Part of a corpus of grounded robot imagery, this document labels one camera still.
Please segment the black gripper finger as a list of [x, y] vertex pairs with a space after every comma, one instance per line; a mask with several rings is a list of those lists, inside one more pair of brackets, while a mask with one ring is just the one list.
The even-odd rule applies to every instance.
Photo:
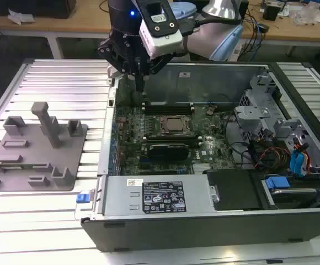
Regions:
[[143, 92], [145, 86], [145, 77], [149, 75], [157, 74], [171, 59], [174, 58], [174, 53], [165, 54], [155, 59], [141, 59], [139, 64], [140, 70], [140, 81], [139, 81], [139, 91]]
[[106, 40], [98, 47], [98, 53], [120, 73], [132, 76], [135, 81], [135, 89], [140, 91], [140, 70], [128, 40], [121, 41], [119, 44]]

